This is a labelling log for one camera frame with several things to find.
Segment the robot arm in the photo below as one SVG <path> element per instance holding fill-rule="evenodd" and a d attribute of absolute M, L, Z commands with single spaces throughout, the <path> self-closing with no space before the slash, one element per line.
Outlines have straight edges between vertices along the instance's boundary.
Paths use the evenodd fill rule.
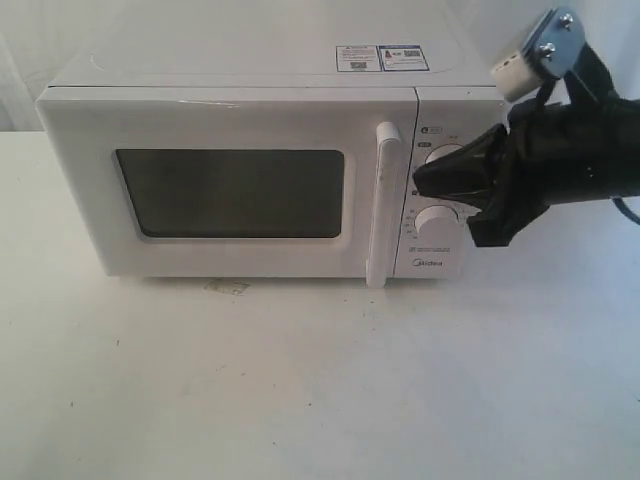
<path fill-rule="evenodd" d="M 494 67 L 515 105 L 508 130 L 498 124 L 469 145 L 420 167 L 420 195 L 466 203 L 478 247 L 507 246 L 551 205 L 613 199 L 640 224 L 622 197 L 640 195 L 640 103 L 621 99 L 609 71 L 568 8 L 548 11 Z M 568 105 L 547 105 L 558 81 Z"/>

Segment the microwave window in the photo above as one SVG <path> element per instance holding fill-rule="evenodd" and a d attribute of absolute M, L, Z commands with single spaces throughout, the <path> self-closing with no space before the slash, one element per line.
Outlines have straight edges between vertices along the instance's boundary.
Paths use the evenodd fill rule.
<path fill-rule="evenodd" d="M 117 150 L 142 233 L 171 238 L 334 238 L 335 150 Z"/>

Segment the door handle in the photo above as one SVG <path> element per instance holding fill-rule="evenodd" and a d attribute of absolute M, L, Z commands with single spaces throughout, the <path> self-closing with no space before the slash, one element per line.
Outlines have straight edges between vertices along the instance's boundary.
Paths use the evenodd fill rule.
<path fill-rule="evenodd" d="M 400 132 L 391 122 L 383 122 L 376 129 L 378 165 L 373 198 L 371 240 L 366 263 L 367 286 L 381 288 L 387 282 L 391 225 L 396 215 L 394 197 L 398 165 L 402 154 Z"/>

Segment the control panel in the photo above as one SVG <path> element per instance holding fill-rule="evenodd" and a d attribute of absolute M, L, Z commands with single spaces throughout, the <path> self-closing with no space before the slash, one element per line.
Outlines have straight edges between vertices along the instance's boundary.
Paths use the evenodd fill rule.
<path fill-rule="evenodd" d="M 420 107 L 402 215 L 395 277 L 456 276 L 472 245 L 467 219 L 478 210 L 462 203 L 424 198 L 412 173 L 454 152 L 502 122 L 505 102 L 495 88 L 419 88 Z"/>

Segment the label sticker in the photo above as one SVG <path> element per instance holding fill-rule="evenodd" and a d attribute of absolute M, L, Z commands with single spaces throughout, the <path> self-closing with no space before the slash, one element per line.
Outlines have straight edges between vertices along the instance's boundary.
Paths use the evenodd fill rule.
<path fill-rule="evenodd" d="M 382 71 L 378 47 L 375 45 L 336 47 L 336 65 L 339 72 Z"/>
<path fill-rule="evenodd" d="M 385 72 L 429 70 L 420 45 L 380 45 L 378 49 Z"/>

